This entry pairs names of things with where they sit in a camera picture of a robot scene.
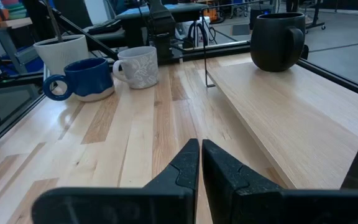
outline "office chair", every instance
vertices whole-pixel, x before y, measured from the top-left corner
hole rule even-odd
[[[54,0],[53,3],[55,8],[60,11],[64,17],[84,31],[88,32],[93,27],[84,0]],[[110,48],[124,47],[127,45],[125,31],[122,28],[116,32],[107,32],[92,36]]]

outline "light wood surface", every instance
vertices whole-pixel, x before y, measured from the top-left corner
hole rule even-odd
[[[0,22],[0,29],[11,27],[12,29],[24,27],[27,25],[32,24],[30,18],[23,18],[23,19],[14,19],[10,21],[2,21]]]
[[[209,71],[289,187],[338,189],[358,150],[358,94],[297,65],[252,62]]]
[[[215,70],[246,62],[250,62],[249,54],[231,55],[208,59],[208,67]],[[225,96],[217,88],[205,87],[203,60],[159,70],[159,84],[131,90],[114,80],[116,92],[94,103],[81,103],[74,97],[66,101],[46,98],[5,134],[0,139],[0,223],[31,223],[32,202],[54,187],[142,187],[189,138],[198,138],[200,143],[208,138],[287,187]],[[311,102],[319,106],[318,100]],[[358,115],[353,117],[357,108],[348,105],[353,104],[344,103],[341,108],[353,112],[336,120],[344,126],[358,123]],[[308,162],[304,169],[309,169]],[[196,222],[211,224],[201,169],[200,174]],[[312,180],[307,187],[315,186]]]

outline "white flower pot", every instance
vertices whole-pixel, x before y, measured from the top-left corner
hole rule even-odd
[[[51,75],[65,75],[64,68],[67,65],[89,58],[85,35],[64,36],[63,41],[58,43],[57,38],[53,38],[34,44]]]

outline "blue mug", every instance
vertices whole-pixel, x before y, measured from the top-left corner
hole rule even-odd
[[[81,101],[101,100],[114,91],[114,82],[110,73],[108,61],[105,58],[89,58],[67,65],[64,75],[48,77],[42,86],[44,93],[52,100],[65,100],[76,94]],[[62,81],[67,85],[67,91],[55,95],[50,90],[50,84]]]

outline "white mug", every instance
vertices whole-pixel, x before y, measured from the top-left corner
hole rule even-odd
[[[135,89],[148,88],[158,83],[157,49],[144,46],[134,47],[118,53],[118,61],[112,66],[112,73],[119,80]],[[119,73],[122,66],[124,75]]]

